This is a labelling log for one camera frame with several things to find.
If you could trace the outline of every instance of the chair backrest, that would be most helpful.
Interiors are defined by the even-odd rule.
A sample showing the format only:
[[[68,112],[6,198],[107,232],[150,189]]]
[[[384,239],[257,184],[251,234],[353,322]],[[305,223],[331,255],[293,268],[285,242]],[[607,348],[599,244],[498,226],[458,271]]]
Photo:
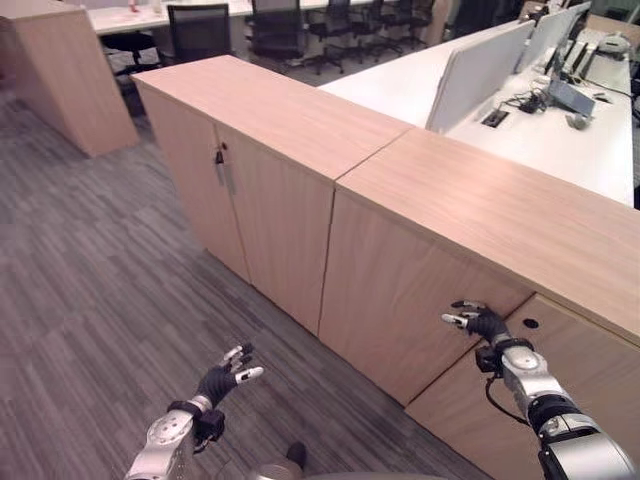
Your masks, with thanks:
[[[169,5],[171,40],[178,62],[231,53],[229,5]]]
[[[499,0],[462,0],[454,23],[455,36],[491,27],[498,6]]]
[[[351,28],[351,0],[329,0],[325,10],[327,33],[346,32]]]
[[[300,0],[251,0],[254,51],[304,51],[304,23]]]
[[[382,28],[382,7],[384,0],[373,0],[367,9],[369,25],[373,31]]]
[[[398,0],[394,14],[398,20],[410,20],[413,16],[413,0]]]
[[[251,7],[254,30],[290,33],[302,28],[300,0],[251,0]]]

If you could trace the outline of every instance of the cabinet top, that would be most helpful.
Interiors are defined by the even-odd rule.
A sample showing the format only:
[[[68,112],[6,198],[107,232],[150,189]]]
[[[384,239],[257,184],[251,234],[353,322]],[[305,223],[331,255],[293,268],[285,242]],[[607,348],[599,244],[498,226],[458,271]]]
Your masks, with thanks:
[[[411,128],[230,56],[134,78],[331,180]]]
[[[640,345],[640,211],[420,129],[338,187]]]
[[[80,10],[80,7],[56,0],[14,0],[0,2],[0,17],[26,20]]]

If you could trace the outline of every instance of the white partition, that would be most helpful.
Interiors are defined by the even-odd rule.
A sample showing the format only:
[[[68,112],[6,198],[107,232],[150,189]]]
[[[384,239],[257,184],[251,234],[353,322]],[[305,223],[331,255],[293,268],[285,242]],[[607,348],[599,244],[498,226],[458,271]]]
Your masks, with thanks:
[[[534,22],[455,50],[440,79],[426,127],[444,133],[500,90],[522,55]]]

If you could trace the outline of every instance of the cabinet door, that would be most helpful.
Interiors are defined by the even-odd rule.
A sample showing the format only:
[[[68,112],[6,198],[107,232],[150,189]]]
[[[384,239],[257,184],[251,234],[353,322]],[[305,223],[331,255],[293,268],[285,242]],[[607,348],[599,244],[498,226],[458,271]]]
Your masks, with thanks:
[[[510,313],[532,292],[336,192],[320,340],[407,405],[477,341],[440,315],[462,298]]]
[[[140,94],[196,238],[249,281],[229,190],[214,164],[211,120],[147,88]]]
[[[332,182],[217,124],[252,283],[317,335]]]
[[[526,318],[538,321],[528,329]],[[640,462],[640,349],[536,295],[507,319],[515,336],[528,338],[550,372],[578,406]],[[538,442],[484,396],[486,375],[473,352],[465,355],[407,408],[418,423],[491,476],[542,479]],[[496,381],[492,394],[511,412],[513,396]]]

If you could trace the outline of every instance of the desk surface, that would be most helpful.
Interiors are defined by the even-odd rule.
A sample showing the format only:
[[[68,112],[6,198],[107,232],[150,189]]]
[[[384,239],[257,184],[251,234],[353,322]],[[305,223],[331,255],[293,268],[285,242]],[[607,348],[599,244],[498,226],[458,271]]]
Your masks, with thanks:
[[[451,52],[492,31],[494,29],[488,29],[422,50],[320,88],[424,128]],[[583,37],[594,42],[603,35],[586,30]],[[528,91],[530,82],[538,75],[532,66],[511,76],[495,98],[503,100],[514,93]],[[595,59],[589,73],[592,80],[626,92],[629,91],[628,77],[628,65],[604,58]],[[583,90],[604,91],[598,87],[583,87]],[[516,111],[497,129],[479,124],[476,110],[447,136],[633,205],[631,105],[624,95],[608,95],[614,103],[597,102],[596,118],[585,131],[569,128],[565,113],[559,109],[533,116]]]
[[[494,96],[494,104],[523,93],[539,76],[533,68],[512,76]],[[626,62],[596,57],[588,74],[601,85],[629,92],[629,66]],[[567,125],[566,111],[549,108],[529,115],[504,106],[510,112],[498,128],[480,123],[484,117],[477,109],[446,133],[512,161],[527,165],[567,182],[633,206],[633,138],[631,102],[625,95],[597,86],[581,86],[591,96],[605,92],[613,104],[596,102],[593,121],[583,131]]]
[[[338,97],[424,128],[451,52],[515,22],[460,37],[319,87]]]
[[[352,0],[352,5],[369,3],[371,0]],[[203,4],[229,4],[229,15],[232,17],[251,15],[250,0],[176,0],[163,2],[161,13],[153,11],[151,5],[138,6],[138,12],[134,13],[128,7],[107,7],[88,10],[89,19],[93,29],[98,35],[110,33],[122,33],[133,30],[162,27],[169,24],[167,15],[167,3],[176,5],[203,5]],[[303,10],[326,7],[328,0],[301,0]]]

